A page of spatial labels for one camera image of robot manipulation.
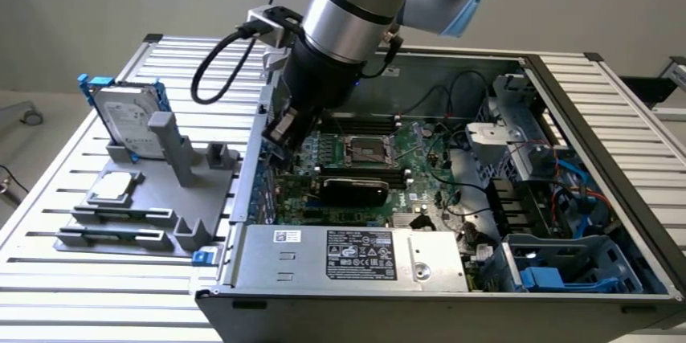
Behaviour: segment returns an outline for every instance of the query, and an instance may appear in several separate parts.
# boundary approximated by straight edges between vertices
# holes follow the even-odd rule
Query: floor
[[[38,126],[28,126],[17,117],[0,123],[0,164],[30,189],[84,120],[89,106],[77,93],[0,91],[0,108],[24,100],[33,101],[44,121]],[[12,213],[13,208],[0,201],[0,226]]]

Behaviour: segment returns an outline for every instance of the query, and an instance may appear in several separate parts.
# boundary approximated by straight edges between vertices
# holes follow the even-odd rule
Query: motherboard
[[[291,170],[275,176],[277,223],[407,227],[420,214],[440,212],[455,190],[432,176],[454,181],[444,125],[409,121],[371,129],[339,119],[320,128]]]

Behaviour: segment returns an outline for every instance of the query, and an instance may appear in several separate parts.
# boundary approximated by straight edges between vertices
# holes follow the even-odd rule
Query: aluminum profile table
[[[220,102],[203,106],[191,101],[188,84],[216,42],[165,36],[159,42],[144,43],[119,78],[147,82],[160,77],[181,133],[197,147],[207,141],[224,141],[244,154],[259,101],[269,89],[260,71],[264,48],[255,47]],[[239,43],[223,51],[207,72],[200,96],[220,88],[243,49]],[[680,145],[650,113],[644,114],[602,63],[590,62],[582,54],[538,54],[638,184],[670,235],[686,249],[686,194],[672,201],[664,193],[686,190],[686,174],[679,173],[686,166],[676,154],[683,155]],[[53,232],[66,223],[68,210],[80,202],[106,163],[105,143],[106,132],[92,112],[0,231],[0,341],[217,342],[220,338],[188,295],[191,277],[212,277],[215,268],[193,268],[188,259],[180,258],[52,249]],[[233,195],[245,176],[239,173],[237,183],[231,185],[217,237],[228,234]],[[686,325],[652,333],[658,332],[627,335],[616,342],[683,341]]]

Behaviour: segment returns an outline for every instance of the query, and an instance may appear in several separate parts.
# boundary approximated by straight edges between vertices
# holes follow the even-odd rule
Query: white wall
[[[304,11],[308,0],[276,0]],[[0,88],[74,91],[80,72],[116,74],[145,33],[220,36],[265,0],[0,0]],[[651,75],[686,55],[686,0],[484,0],[460,40],[409,44],[598,51]]]

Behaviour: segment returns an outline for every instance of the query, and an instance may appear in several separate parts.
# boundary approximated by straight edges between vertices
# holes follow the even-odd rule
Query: warning label
[[[391,232],[327,231],[325,254],[332,280],[397,280]]]

